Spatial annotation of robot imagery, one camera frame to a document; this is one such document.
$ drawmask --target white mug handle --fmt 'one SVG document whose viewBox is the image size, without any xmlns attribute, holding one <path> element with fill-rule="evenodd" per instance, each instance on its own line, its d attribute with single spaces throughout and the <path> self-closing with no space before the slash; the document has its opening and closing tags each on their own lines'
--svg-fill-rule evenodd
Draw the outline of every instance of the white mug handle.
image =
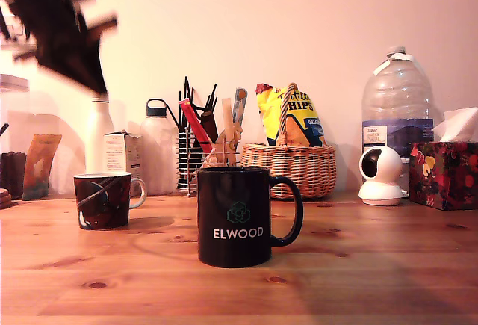
<svg viewBox="0 0 478 325">
<path fill-rule="evenodd" d="M 137 203 L 129 205 L 130 209 L 135 209 L 135 208 L 139 207 L 146 200 L 146 185 L 144 184 L 144 181 L 142 179 L 139 179 L 139 178 L 131 178 L 131 186 L 133 185 L 133 182 L 138 182 L 140 184 L 140 186 L 141 186 L 141 197 L 140 197 L 140 200 Z"/>
</svg>

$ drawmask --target tissue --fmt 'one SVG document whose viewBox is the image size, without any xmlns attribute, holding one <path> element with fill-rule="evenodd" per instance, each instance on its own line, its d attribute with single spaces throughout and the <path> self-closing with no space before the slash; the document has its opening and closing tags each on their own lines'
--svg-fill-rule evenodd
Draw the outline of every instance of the tissue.
<svg viewBox="0 0 478 325">
<path fill-rule="evenodd" d="M 440 142 L 477 142 L 478 107 L 462 108 L 443 113 L 445 121 L 436 126 L 433 131 Z"/>
</svg>

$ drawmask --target patterned tissue box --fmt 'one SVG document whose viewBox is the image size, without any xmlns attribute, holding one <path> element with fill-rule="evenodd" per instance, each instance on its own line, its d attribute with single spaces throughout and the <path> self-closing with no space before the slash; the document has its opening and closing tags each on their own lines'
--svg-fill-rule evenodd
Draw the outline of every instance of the patterned tissue box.
<svg viewBox="0 0 478 325">
<path fill-rule="evenodd" d="M 444 211 L 478 209 L 478 143 L 412 143 L 410 200 Z"/>
</svg>

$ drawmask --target white camera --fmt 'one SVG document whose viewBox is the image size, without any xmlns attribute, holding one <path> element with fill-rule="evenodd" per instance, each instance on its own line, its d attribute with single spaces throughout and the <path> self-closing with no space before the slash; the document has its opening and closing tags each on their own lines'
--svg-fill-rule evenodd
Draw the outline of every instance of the white camera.
<svg viewBox="0 0 478 325">
<path fill-rule="evenodd" d="M 360 157 L 360 173 L 365 178 L 358 196 L 365 204 L 397 205 L 402 190 L 397 184 L 402 172 L 402 160 L 397 152 L 386 146 L 370 148 Z"/>
</svg>

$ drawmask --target yellow chip bag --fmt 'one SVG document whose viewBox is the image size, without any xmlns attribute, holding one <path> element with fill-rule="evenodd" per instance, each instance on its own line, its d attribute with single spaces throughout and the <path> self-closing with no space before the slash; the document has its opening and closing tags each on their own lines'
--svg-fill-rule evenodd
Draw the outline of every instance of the yellow chip bag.
<svg viewBox="0 0 478 325">
<path fill-rule="evenodd" d="M 257 84 L 255 95 L 264 123 L 267 142 L 275 146 L 279 136 L 282 97 L 287 88 L 278 89 L 268 84 Z M 296 89 L 289 99 L 286 116 L 287 145 L 326 146 L 322 125 L 311 99 Z"/>
</svg>

